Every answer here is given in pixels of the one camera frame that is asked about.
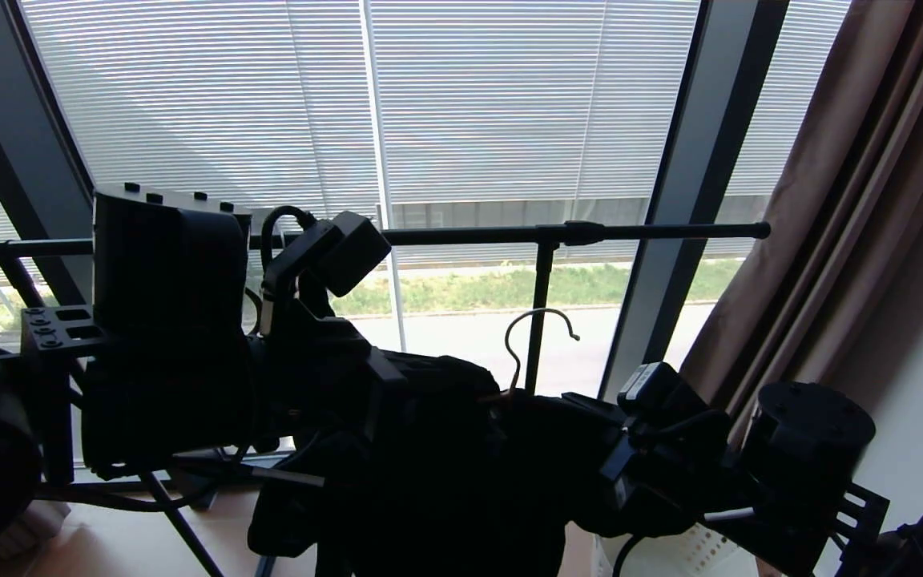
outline grass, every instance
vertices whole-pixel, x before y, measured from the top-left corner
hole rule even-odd
[[[690,285],[688,301],[721,296],[739,270],[740,260],[702,260]],[[375,273],[343,299],[333,299],[337,314],[389,314],[387,275]],[[406,312],[470,311],[528,307],[535,272],[531,267],[501,267],[490,272],[404,274],[401,293]],[[629,269],[613,265],[559,266],[550,274],[550,305],[608,305],[622,303]],[[23,308],[11,288],[2,290],[15,310]],[[0,332],[18,331],[19,321],[0,300]]]

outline wall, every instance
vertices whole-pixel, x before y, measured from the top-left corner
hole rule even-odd
[[[878,426],[857,483],[891,500],[883,529],[923,514],[923,230],[893,285],[830,382],[864,406]],[[825,549],[816,575],[834,575]]]

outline white plastic basket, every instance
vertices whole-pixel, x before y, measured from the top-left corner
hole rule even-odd
[[[627,537],[596,538],[594,577],[611,577]],[[622,577],[757,577],[754,555],[697,525],[681,535],[644,539],[622,565]]]

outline curtain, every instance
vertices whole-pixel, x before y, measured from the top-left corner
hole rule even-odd
[[[760,385],[835,369],[923,225],[923,2],[854,0],[764,218],[682,365],[738,434]]]

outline robotic arm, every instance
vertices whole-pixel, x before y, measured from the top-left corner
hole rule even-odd
[[[274,258],[267,230],[285,213],[304,233]],[[729,417],[669,365],[641,366],[610,403],[502,393],[469,362],[380,350],[327,302],[389,252],[351,212],[267,219],[260,332],[244,335],[249,224],[204,195],[96,193],[93,307],[26,309],[22,354],[0,351],[0,448],[15,464],[0,529],[30,498],[165,507],[71,486],[73,403],[100,478],[263,476],[249,546],[335,543],[362,577],[554,575],[572,521],[637,538],[703,523],[791,576],[831,536],[848,543],[840,575],[876,558],[887,502],[850,481],[875,427],[842,395],[766,386],[740,450]],[[300,449],[275,468],[242,463],[286,435]],[[182,456],[208,446],[239,450]]]

